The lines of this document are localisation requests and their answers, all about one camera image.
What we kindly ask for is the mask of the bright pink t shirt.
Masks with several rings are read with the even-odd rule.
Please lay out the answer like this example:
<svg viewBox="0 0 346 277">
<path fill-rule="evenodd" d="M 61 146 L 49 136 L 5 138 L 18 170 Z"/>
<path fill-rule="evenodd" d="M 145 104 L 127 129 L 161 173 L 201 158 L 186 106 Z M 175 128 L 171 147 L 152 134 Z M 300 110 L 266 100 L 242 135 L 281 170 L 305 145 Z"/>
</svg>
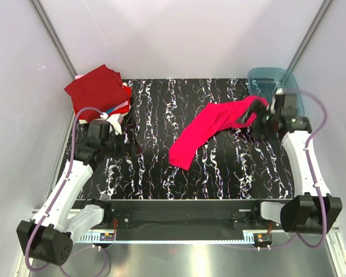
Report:
<svg viewBox="0 0 346 277">
<path fill-rule="evenodd" d="M 268 105 L 267 100 L 259 96 L 247 96 L 243 100 L 234 102 L 207 104 L 171 146 L 168 154 L 169 164 L 188 170 L 196 150 L 217 132 L 229 128 L 249 127 L 257 117 L 254 113 L 250 114 L 250 118 L 245 123 L 238 122 L 238 119 L 255 100 L 265 106 Z"/>
</svg>

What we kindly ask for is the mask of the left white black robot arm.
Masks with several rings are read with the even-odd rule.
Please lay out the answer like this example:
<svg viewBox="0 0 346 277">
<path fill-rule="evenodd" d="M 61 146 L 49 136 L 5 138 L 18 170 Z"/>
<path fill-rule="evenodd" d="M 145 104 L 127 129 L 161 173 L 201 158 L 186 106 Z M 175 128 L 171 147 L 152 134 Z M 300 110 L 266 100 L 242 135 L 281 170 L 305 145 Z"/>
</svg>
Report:
<svg viewBox="0 0 346 277">
<path fill-rule="evenodd" d="M 74 243 L 89 229 L 108 228 L 115 222 L 112 205 L 107 200 L 90 199 L 81 211 L 68 215 L 80 190 L 91 179 L 98 165 L 107 157 L 125 158 L 136 151 L 133 129 L 118 131 L 105 120 L 94 120 L 82 142 L 72 142 L 71 158 L 65 165 L 49 198 L 30 220 L 22 220 L 16 229 L 27 259 L 37 259 L 62 266 Z"/>
</svg>

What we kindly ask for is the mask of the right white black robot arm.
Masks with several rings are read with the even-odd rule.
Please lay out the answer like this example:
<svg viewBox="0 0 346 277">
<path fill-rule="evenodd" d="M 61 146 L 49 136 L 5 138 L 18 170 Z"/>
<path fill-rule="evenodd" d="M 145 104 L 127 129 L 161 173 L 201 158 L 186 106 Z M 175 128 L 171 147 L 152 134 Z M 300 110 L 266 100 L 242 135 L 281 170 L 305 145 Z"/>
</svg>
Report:
<svg viewBox="0 0 346 277">
<path fill-rule="evenodd" d="M 258 99 L 252 100 L 238 122 L 248 123 L 252 115 L 255 115 L 251 123 L 254 138 L 267 139 L 274 134 L 281 135 L 296 195 L 285 204 L 259 202 L 250 214 L 251 224 L 263 229 L 274 222 L 287 233 L 327 234 L 343 204 L 341 198 L 331 195 L 322 177 L 313 146 L 316 132 L 312 130 L 309 119 L 299 115 L 298 95 L 275 94 L 269 105 Z"/>
</svg>

